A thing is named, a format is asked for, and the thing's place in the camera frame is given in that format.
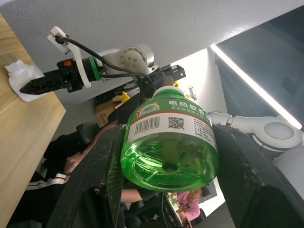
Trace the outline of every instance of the bottle label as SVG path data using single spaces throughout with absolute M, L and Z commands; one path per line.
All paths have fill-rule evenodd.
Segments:
M 201 107 L 191 101 L 174 98 L 159 99 L 157 102 L 154 100 L 146 101 L 131 114 L 128 124 L 133 124 L 135 121 L 155 113 L 186 114 L 204 121 L 210 127 L 212 126 L 209 115 Z
M 128 143 L 154 133 L 175 132 L 198 137 L 208 142 L 217 151 L 210 122 L 193 114 L 178 112 L 160 113 L 159 110 L 159 106 L 157 107 L 154 104 L 153 108 L 144 110 L 145 114 L 149 113 L 149 115 L 143 118 L 140 118 L 141 112 L 137 111 L 139 118 L 131 123 Z

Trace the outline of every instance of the dark hair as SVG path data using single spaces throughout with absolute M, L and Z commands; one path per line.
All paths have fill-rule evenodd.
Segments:
M 211 195 L 209 189 L 206 186 L 201 187 L 201 191 L 202 191 L 202 194 L 201 194 L 202 197 Z

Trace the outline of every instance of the cardboard box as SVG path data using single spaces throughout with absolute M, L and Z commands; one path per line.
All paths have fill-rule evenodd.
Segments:
M 101 127 L 108 123 L 109 115 L 115 110 L 115 106 L 119 103 L 120 102 L 110 100 L 95 107 L 95 116 Z

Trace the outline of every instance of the green liquid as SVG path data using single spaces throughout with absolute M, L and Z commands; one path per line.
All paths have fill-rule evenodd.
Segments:
M 179 192 L 211 182 L 218 173 L 219 156 L 198 137 L 155 133 L 125 143 L 121 165 L 125 176 L 139 186 Z

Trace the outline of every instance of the green plastic bottle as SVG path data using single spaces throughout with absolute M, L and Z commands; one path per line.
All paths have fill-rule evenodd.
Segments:
M 121 165 L 150 190 L 180 192 L 211 182 L 219 156 L 210 117 L 174 86 L 158 89 L 130 116 Z

